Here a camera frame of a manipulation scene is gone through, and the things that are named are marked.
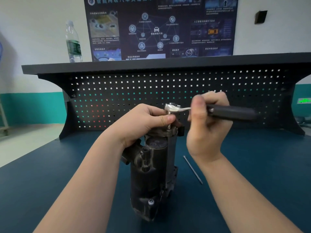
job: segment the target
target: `poster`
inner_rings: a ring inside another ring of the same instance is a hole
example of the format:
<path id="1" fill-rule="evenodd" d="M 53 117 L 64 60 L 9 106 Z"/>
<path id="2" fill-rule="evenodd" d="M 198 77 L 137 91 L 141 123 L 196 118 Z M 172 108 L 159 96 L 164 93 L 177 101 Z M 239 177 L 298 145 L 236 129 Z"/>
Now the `poster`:
<path id="1" fill-rule="evenodd" d="M 238 0 L 84 0 L 93 61 L 232 55 Z"/>

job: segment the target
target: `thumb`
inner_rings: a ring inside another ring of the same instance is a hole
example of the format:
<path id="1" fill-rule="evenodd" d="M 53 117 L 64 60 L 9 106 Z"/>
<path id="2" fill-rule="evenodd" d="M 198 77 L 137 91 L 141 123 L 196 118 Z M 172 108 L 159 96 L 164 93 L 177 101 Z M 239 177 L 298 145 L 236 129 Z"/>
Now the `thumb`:
<path id="1" fill-rule="evenodd" d="M 161 116 L 153 116 L 151 119 L 151 128 L 154 127 L 163 127 L 173 123 L 176 119 L 174 114 L 167 114 Z"/>
<path id="2" fill-rule="evenodd" d="M 190 129 L 202 130 L 206 128 L 207 110 L 206 103 L 201 95 L 193 97 L 191 102 L 191 125 Z"/>

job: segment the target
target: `circular logo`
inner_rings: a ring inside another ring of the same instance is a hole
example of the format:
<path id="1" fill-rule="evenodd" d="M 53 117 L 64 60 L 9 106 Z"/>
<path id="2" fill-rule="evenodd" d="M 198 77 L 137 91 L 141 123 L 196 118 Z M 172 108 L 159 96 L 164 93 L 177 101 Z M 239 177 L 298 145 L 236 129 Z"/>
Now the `circular logo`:
<path id="1" fill-rule="evenodd" d="M 148 14 L 145 12 L 142 14 L 142 19 L 147 20 L 148 19 Z"/>
<path id="2" fill-rule="evenodd" d="M 173 16 L 173 15 L 169 18 L 169 21 L 170 21 L 171 23 L 174 23 L 175 20 L 176 20 L 176 18 L 175 18 L 175 16 Z"/>
<path id="3" fill-rule="evenodd" d="M 178 36 L 178 35 L 175 35 L 175 36 L 173 37 L 173 41 L 174 41 L 174 42 L 178 42 L 178 41 L 179 41 L 179 36 Z"/>
<path id="4" fill-rule="evenodd" d="M 163 43 L 162 42 L 159 42 L 158 44 L 157 44 L 157 47 L 159 48 L 159 49 L 162 49 L 163 48 Z"/>
<path id="5" fill-rule="evenodd" d="M 145 49 L 145 43 L 139 43 L 138 48 L 141 50 Z"/>
<path id="6" fill-rule="evenodd" d="M 93 6 L 95 4 L 95 0 L 87 0 L 88 4 Z"/>
<path id="7" fill-rule="evenodd" d="M 192 50 L 186 50 L 186 56 L 191 56 L 192 55 Z"/>
<path id="8" fill-rule="evenodd" d="M 136 26 L 134 24 L 131 24 L 128 29 L 130 30 L 131 33 L 134 33 L 136 31 Z"/>

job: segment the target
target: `network diagram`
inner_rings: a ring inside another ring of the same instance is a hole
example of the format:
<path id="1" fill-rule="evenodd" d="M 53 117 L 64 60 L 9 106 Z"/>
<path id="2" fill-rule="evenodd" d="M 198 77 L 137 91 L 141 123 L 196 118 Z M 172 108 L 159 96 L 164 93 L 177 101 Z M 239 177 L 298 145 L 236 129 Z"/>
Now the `network diagram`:
<path id="1" fill-rule="evenodd" d="M 169 18 L 149 16 L 144 12 L 136 24 L 128 28 L 131 43 L 138 51 L 156 48 L 161 51 L 166 45 L 183 43 L 179 39 L 179 23 L 175 16 Z"/>

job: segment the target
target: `person's right hand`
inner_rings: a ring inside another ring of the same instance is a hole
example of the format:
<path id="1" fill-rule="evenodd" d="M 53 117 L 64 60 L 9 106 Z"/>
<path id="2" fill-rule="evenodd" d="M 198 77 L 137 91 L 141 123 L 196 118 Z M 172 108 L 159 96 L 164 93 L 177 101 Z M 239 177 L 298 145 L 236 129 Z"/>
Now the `person's right hand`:
<path id="1" fill-rule="evenodd" d="M 187 135 L 187 148 L 199 165 L 219 159 L 221 143 L 229 132 L 232 121 L 215 119 L 207 116 L 206 104 L 229 105 L 224 92 L 207 92 L 196 95 L 191 102 L 191 121 Z"/>

